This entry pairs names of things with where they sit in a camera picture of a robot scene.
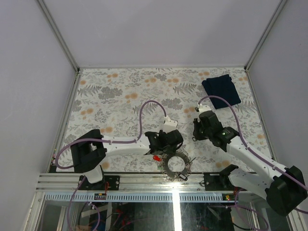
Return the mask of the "large metal keyring disc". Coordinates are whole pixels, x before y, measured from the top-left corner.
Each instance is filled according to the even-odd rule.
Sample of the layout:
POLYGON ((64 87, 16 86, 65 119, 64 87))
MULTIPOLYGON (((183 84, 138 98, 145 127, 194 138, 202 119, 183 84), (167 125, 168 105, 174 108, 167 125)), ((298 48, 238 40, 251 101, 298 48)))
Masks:
POLYGON ((157 169, 169 181, 183 181, 178 178, 178 175, 189 177, 192 173, 192 160, 188 153, 180 148, 174 154, 162 154, 161 161, 157 164, 157 169))

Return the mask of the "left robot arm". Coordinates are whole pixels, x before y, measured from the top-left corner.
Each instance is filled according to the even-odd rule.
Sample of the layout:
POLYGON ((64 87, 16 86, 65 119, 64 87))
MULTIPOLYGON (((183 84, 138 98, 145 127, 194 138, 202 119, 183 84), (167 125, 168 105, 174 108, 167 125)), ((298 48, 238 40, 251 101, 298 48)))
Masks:
POLYGON ((89 185, 100 190, 105 186, 101 162, 106 157, 129 154, 174 154, 183 144, 183 137, 176 129, 168 133, 148 131, 139 139, 108 137, 93 129, 72 142, 70 146, 75 173, 86 176, 89 185))

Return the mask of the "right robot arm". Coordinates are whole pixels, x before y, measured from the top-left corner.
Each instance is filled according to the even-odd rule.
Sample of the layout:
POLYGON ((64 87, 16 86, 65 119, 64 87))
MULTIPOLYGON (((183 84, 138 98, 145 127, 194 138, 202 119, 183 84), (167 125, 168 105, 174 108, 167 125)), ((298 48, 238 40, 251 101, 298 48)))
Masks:
POLYGON ((288 215, 307 199, 308 191, 299 168, 286 167, 248 145, 237 130, 222 126, 212 110, 198 109, 198 118, 193 124, 195 141, 209 140, 253 170, 253 173, 247 173, 236 166, 227 167, 224 169, 226 174, 219 178, 223 189, 230 190, 235 186, 254 193, 281 216, 288 215))

